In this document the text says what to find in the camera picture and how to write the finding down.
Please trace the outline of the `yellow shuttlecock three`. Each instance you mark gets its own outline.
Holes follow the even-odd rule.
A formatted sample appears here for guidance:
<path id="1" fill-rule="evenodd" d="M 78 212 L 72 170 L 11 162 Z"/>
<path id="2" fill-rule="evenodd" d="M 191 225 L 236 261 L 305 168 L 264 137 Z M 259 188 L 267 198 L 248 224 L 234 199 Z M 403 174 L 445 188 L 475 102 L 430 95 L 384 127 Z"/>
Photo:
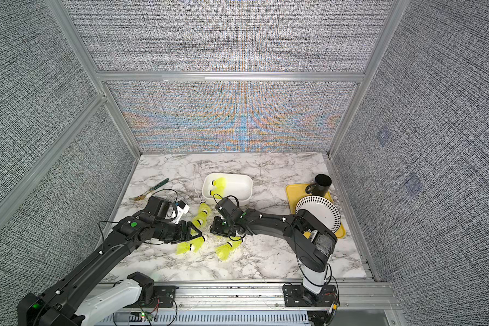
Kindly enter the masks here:
<path id="1" fill-rule="evenodd" d="M 208 217 L 211 213 L 211 208 L 206 202 L 201 202 L 198 208 L 198 214 L 203 214 L 205 217 Z"/>

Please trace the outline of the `white plastic storage box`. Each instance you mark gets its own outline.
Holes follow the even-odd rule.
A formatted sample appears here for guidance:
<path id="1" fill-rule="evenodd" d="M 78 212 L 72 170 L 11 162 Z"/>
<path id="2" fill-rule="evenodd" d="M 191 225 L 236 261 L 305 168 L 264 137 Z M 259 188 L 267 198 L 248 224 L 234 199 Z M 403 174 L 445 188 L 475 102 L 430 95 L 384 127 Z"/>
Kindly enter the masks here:
<path id="1" fill-rule="evenodd" d="M 211 184 L 212 181 L 219 177 L 225 177 L 227 179 L 224 197 L 233 195 L 238 198 L 241 205 L 247 205 L 250 202 L 253 194 L 253 180 L 247 175 L 228 173 L 212 173 L 205 177 L 201 193 L 206 202 L 215 204 L 215 200 L 221 199 L 213 198 L 209 194 L 210 190 L 215 188 Z"/>

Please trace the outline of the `yellow shuttlecock one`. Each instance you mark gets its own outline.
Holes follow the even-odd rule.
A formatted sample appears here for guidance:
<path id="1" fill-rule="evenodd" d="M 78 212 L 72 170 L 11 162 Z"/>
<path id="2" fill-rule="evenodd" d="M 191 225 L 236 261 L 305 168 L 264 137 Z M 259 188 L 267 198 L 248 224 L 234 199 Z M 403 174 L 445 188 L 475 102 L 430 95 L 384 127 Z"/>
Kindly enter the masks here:
<path id="1" fill-rule="evenodd" d="M 214 179 L 211 183 L 214 187 L 225 188 L 227 185 L 227 179 L 225 177 L 219 177 Z"/>

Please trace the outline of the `yellow shuttlecock two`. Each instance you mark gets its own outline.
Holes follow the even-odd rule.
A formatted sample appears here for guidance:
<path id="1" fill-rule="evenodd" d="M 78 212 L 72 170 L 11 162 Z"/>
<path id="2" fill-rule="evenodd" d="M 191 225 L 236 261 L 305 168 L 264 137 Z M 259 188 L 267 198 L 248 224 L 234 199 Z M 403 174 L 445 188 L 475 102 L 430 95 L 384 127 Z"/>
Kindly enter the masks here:
<path id="1" fill-rule="evenodd" d="M 209 192 L 210 196 L 213 198 L 223 198 L 225 194 L 224 187 L 215 187 Z"/>

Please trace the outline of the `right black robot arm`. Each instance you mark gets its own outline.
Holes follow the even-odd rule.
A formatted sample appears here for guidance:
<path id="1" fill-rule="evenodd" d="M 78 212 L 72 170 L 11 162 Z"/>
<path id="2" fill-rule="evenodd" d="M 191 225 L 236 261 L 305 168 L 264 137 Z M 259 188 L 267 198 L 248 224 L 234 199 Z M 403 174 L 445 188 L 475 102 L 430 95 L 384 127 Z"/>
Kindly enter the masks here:
<path id="1" fill-rule="evenodd" d="M 316 306 L 328 300 L 325 287 L 333 272 L 329 267 L 337 237 L 309 211 L 294 215 L 273 215 L 255 209 L 218 208 L 210 232 L 241 240 L 246 236 L 266 235 L 283 239 L 294 252 L 303 275 L 300 289 L 292 296 L 306 306 Z"/>

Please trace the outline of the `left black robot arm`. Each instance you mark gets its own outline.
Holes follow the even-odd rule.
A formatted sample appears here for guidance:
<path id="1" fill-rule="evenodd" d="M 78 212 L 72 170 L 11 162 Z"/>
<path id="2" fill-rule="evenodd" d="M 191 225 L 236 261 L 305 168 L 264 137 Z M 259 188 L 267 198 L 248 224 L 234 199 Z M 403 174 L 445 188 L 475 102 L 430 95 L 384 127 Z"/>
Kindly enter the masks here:
<path id="1" fill-rule="evenodd" d="M 202 236 L 190 222 L 172 224 L 139 211 L 119 221 L 109 236 L 78 267 L 41 295 L 26 295 L 18 304 L 19 325 L 84 325 L 79 305 L 111 269 L 143 243 L 155 238 L 181 243 Z"/>

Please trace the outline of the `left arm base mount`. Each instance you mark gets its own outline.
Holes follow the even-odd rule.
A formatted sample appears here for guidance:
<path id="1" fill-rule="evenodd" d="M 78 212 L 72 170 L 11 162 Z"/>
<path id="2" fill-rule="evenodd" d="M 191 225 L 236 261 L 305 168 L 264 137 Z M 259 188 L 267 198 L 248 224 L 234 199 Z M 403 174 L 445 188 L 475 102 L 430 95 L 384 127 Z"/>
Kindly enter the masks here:
<path id="1" fill-rule="evenodd" d="M 173 285 L 157 285 L 153 287 L 153 293 L 146 300 L 146 294 L 143 293 L 140 300 L 128 306 L 128 308 L 173 308 L 175 306 L 175 295 L 177 287 Z"/>

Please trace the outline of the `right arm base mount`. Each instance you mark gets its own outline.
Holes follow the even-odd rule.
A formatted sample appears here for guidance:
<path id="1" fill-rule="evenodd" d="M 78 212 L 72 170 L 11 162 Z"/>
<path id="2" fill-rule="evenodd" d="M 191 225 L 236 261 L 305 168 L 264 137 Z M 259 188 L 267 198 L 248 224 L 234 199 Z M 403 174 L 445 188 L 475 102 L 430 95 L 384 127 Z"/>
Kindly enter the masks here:
<path id="1" fill-rule="evenodd" d="M 339 306 L 340 300 L 335 285 L 325 285 L 319 294 L 312 293 L 302 284 L 283 285 L 283 297 L 286 307 L 331 307 Z"/>

